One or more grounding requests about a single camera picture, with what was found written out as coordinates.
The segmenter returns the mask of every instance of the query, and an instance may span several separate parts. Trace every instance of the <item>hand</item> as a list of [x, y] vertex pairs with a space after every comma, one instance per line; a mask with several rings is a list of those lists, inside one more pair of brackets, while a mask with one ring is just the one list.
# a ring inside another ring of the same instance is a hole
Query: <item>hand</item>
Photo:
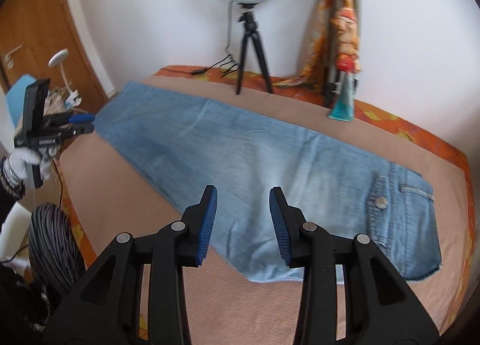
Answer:
[[47, 180], [50, 177], [52, 159], [57, 151], [58, 147], [39, 149], [38, 151], [19, 147], [11, 152], [4, 162], [4, 173], [15, 187], [27, 178], [27, 165], [40, 165], [40, 177], [42, 180]]

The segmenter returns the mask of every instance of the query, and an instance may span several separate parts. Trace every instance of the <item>tripod leg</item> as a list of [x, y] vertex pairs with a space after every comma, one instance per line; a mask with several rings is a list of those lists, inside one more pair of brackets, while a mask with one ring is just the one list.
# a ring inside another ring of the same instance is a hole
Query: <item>tripod leg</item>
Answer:
[[245, 68], [245, 58], [247, 56], [247, 45], [248, 45], [248, 34], [245, 33], [243, 35], [243, 40], [241, 43], [240, 67], [238, 69], [238, 79], [237, 79], [237, 94], [240, 94], [240, 90], [242, 90], [243, 69]]
[[267, 84], [267, 90], [269, 93], [273, 93], [272, 82], [270, 81], [270, 75], [268, 74], [267, 61], [265, 59], [265, 54], [263, 54], [262, 40], [258, 32], [254, 32], [251, 35], [253, 40], [253, 46], [255, 47], [255, 52], [257, 53], [258, 63], [260, 64], [260, 70], [262, 71], [263, 78]]

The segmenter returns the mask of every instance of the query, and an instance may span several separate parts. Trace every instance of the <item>black tripod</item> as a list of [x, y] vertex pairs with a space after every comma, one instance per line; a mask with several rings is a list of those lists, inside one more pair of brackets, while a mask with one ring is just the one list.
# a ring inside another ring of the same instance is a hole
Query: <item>black tripod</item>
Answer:
[[[242, 8], [246, 10], [253, 9], [253, 4], [242, 4]], [[241, 55], [240, 55], [240, 68], [238, 73], [238, 82], [237, 82], [237, 94], [242, 90], [242, 80], [243, 80], [243, 69], [245, 67], [245, 58], [247, 56], [247, 45], [248, 38], [251, 38], [253, 46], [255, 47], [255, 53], [257, 54], [258, 63], [260, 64], [260, 70], [262, 71], [263, 78], [267, 84], [267, 90], [269, 93], [273, 93], [272, 82], [270, 81], [270, 75], [268, 74], [267, 61], [265, 59], [265, 54], [263, 53], [262, 40], [260, 39], [260, 34], [257, 31], [257, 23], [254, 20], [254, 13], [251, 11], [246, 11], [238, 20], [243, 22], [245, 27], [245, 33], [243, 34], [243, 40], [241, 44]]]

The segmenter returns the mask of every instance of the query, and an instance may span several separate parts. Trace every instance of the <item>folded blue jeans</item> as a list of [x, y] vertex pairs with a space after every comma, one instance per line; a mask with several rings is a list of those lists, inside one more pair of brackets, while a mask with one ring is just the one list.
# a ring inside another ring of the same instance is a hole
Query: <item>folded blue jeans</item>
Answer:
[[180, 212], [215, 185], [211, 245], [251, 281], [303, 277], [280, 257], [268, 204], [274, 186], [330, 234], [368, 234], [406, 280], [422, 280], [441, 266], [431, 185], [373, 153], [215, 100], [135, 82], [94, 125]]

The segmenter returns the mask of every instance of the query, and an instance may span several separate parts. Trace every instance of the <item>jeans button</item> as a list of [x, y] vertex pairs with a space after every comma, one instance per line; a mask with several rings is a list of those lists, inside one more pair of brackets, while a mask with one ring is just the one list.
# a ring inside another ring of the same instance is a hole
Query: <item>jeans button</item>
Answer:
[[385, 210], [388, 206], [388, 200], [387, 198], [383, 196], [379, 196], [375, 199], [375, 207], [379, 208], [380, 210]]

